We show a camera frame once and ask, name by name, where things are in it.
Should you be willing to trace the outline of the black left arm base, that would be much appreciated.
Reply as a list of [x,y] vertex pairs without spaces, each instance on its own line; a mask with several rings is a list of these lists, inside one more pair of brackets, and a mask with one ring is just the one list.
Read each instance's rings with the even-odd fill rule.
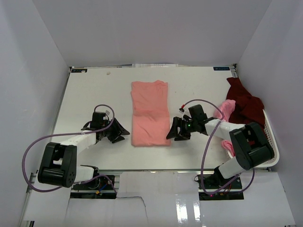
[[86,184],[75,184],[70,193],[71,199],[115,199],[114,192],[110,181],[115,186],[115,176],[107,175],[106,177],[99,177],[92,182]]

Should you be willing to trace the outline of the salmon pink t shirt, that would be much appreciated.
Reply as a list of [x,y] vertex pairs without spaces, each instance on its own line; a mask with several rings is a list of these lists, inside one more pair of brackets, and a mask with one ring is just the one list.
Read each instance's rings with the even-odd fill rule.
[[133,116],[132,145],[135,147],[170,146],[168,83],[134,81],[131,83]]

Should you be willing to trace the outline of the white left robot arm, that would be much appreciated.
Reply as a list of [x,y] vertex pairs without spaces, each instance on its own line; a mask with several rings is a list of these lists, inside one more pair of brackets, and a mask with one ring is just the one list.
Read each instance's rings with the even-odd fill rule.
[[103,138],[114,144],[124,140],[124,136],[129,134],[115,118],[110,119],[105,112],[94,112],[92,120],[83,126],[80,135],[46,145],[38,171],[38,181],[66,188],[74,183],[85,183],[91,189],[98,187],[100,177],[95,168],[78,165],[77,156]]

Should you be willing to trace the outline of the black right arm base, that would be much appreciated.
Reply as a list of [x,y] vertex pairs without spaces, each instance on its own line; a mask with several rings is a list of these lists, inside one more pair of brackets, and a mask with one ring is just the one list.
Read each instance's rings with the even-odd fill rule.
[[[244,200],[244,195],[242,190],[242,183],[239,177],[236,178],[232,183],[225,186],[216,194],[208,195],[204,192],[201,184],[201,175],[198,174],[194,177],[194,181],[198,183],[199,188],[199,199],[200,201],[232,201],[232,200]],[[205,189],[208,192],[214,192],[221,188],[229,179],[225,179],[218,183],[218,180],[212,177],[211,174],[204,174],[203,183]]]

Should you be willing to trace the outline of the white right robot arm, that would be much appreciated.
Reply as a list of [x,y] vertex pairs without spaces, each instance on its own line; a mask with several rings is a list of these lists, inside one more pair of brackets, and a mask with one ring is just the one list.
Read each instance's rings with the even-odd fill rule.
[[235,124],[216,117],[209,118],[201,105],[192,106],[188,111],[189,114],[173,118],[167,139],[189,140],[193,132],[198,132],[227,140],[234,150],[234,156],[216,167],[214,173],[206,178],[208,183],[226,188],[234,176],[275,158],[276,151],[258,123]]

